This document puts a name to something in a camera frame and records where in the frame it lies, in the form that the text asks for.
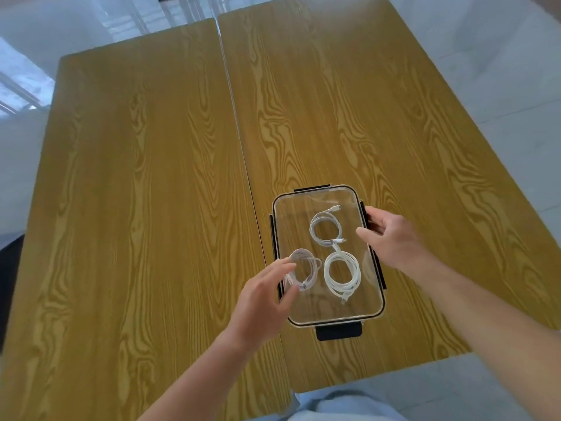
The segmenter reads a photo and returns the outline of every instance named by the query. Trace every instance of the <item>right hand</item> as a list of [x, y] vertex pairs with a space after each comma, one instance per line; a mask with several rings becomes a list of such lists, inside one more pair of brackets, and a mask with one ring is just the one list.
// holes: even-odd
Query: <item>right hand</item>
[[358, 227], [356, 234], [372, 247], [381, 261], [403, 272], [420, 256], [430, 255], [417, 238], [413, 226], [403, 216], [373, 206], [365, 209], [378, 233]]

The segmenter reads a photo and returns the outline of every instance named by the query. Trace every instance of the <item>hand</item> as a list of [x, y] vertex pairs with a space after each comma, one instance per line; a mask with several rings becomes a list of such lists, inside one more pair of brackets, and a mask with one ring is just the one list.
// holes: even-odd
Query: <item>hand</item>
[[417, 238], [413, 226], [401, 215], [373, 206], [367, 206], [365, 209], [375, 231], [358, 227], [356, 234], [372, 247], [384, 263], [407, 273], [405, 270], [411, 262], [419, 256], [430, 255]]
[[295, 267], [288, 258], [279, 259], [246, 282], [224, 330], [244, 351], [257, 351], [280, 332], [298, 295], [298, 285], [292, 286], [279, 303], [275, 297], [277, 284]]

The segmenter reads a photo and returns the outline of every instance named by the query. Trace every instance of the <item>black chair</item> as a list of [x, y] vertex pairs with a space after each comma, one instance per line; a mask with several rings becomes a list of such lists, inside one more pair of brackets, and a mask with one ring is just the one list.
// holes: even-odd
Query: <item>black chair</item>
[[24, 246], [21, 235], [8, 246], [0, 250], [0, 353], [4, 347], [10, 306], [12, 305], [13, 289], [16, 286], [18, 266], [20, 265], [21, 248]]

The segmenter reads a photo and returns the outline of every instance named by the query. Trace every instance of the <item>finger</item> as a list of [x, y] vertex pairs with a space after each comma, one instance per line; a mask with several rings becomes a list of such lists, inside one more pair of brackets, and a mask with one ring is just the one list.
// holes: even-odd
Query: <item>finger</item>
[[288, 290], [288, 292], [286, 292], [280, 300], [279, 303], [280, 310], [284, 314], [286, 314], [287, 317], [290, 313], [290, 307], [292, 307], [292, 303], [294, 303], [294, 300], [298, 296], [298, 293], [299, 293], [298, 285], [292, 285]]
[[261, 272], [259, 272], [257, 275], [255, 275], [255, 277], [256, 278], [263, 278], [271, 270], [273, 270], [276, 266], [281, 265], [281, 264], [285, 264], [289, 261], [290, 261], [289, 257], [276, 259], [275, 261], [270, 263], [268, 266], [266, 266]]
[[389, 220], [393, 217], [392, 213], [381, 210], [379, 208], [375, 208], [370, 205], [364, 207], [364, 210], [370, 216], [374, 223], [379, 226], [383, 226], [384, 228], [388, 226]]
[[359, 236], [359, 238], [361, 238], [363, 241], [365, 241], [369, 246], [371, 246], [374, 249], [376, 249], [376, 247], [380, 243], [380, 240], [383, 239], [381, 234], [372, 232], [372, 230], [368, 230], [364, 227], [357, 227], [356, 234]]
[[293, 271], [295, 268], [296, 268], [296, 263], [277, 264], [272, 268], [272, 270], [269, 273], [267, 273], [263, 277], [262, 280], [269, 284], [276, 285], [277, 283], [282, 281], [282, 278], [284, 278], [284, 276], [288, 272]]

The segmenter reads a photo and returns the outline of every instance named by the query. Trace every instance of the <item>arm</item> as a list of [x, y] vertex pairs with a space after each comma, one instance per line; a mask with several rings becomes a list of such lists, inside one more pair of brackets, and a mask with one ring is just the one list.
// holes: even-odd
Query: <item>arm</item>
[[139, 421], [212, 420], [253, 354], [276, 337], [298, 294], [293, 286], [280, 303], [277, 284], [295, 268], [288, 259], [271, 263], [243, 288], [228, 327]]
[[411, 277], [496, 377], [538, 420], [558, 419], [561, 335], [537, 323], [430, 254], [403, 217], [367, 207], [357, 234], [386, 264]]

